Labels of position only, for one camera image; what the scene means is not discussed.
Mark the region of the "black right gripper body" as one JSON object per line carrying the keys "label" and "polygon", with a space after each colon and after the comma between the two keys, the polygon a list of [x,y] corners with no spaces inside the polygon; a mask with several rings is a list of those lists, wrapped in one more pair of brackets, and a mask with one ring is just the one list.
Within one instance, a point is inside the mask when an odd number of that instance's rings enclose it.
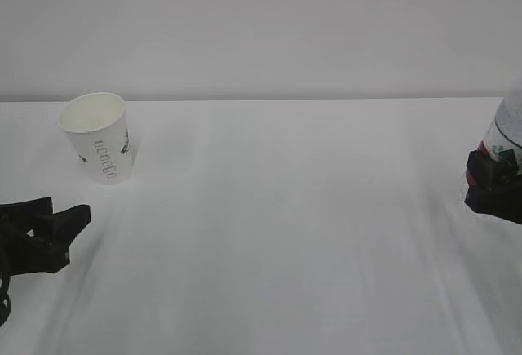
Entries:
{"label": "black right gripper body", "polygon": [[468,188],[466,205],[477,214],[494,216],[521,224],[521,183],[481,188],[472,185]]}

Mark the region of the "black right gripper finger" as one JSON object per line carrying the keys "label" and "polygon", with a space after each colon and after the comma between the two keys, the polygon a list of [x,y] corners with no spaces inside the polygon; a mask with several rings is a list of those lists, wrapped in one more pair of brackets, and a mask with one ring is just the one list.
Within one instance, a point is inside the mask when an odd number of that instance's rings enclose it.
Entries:
{"label": "black right gripper finger", "polygon": [[508,165],[494,161],[488,155],[475,150],[467,159],[467,182],[480,188],[492,188],[508,184]]}

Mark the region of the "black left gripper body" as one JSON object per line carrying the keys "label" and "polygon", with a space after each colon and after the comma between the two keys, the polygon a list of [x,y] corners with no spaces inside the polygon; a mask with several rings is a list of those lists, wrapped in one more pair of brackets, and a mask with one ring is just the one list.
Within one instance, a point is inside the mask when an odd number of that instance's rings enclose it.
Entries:
{"label": "black left gripper body", "polygon": [[1,258],[10,276],[30,273],[58,273],[69,264],[69,247],[58,241],[49,223],[16,223],[1,217]]}

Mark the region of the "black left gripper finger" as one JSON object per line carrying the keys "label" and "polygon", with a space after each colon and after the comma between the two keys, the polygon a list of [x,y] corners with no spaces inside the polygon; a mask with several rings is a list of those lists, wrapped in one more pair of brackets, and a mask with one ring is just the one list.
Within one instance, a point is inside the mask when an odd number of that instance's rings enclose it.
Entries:
{"label": "black left gripper finger", "polygon": [[91,208],[81,204],[65,211],[54,212],[52,207],[38,212],[38,242],[46,246],[69,247],[91,222]]}
{"label": "black left gripper finger", "polygon": [[25,202],[16,202],[1,205],[1,220],[13,224],[31,224],[38,215],[53,213],[52,199],[42,197]]}

